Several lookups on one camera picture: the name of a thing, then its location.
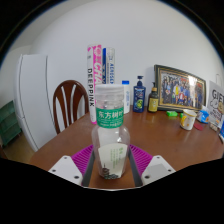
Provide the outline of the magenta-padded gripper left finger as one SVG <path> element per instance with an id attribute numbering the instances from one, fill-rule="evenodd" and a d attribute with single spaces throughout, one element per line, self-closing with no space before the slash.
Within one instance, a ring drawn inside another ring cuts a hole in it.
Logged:
<path id="1" fill-rule="evenodd" d="M 94 164 L 93 146 L 62 156 L 49 172 L 79 186 L 88 186 Z"/>

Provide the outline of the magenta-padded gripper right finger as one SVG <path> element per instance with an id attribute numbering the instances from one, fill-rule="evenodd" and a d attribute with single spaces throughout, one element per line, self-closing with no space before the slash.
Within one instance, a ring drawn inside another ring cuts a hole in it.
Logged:
<path id="1" fill-rule="evenodd" d="M 136 186 L 145 186 L 175 172 L 161 156 L 152 156 L 143 149 L 130 145 L 129 159 Z"/>

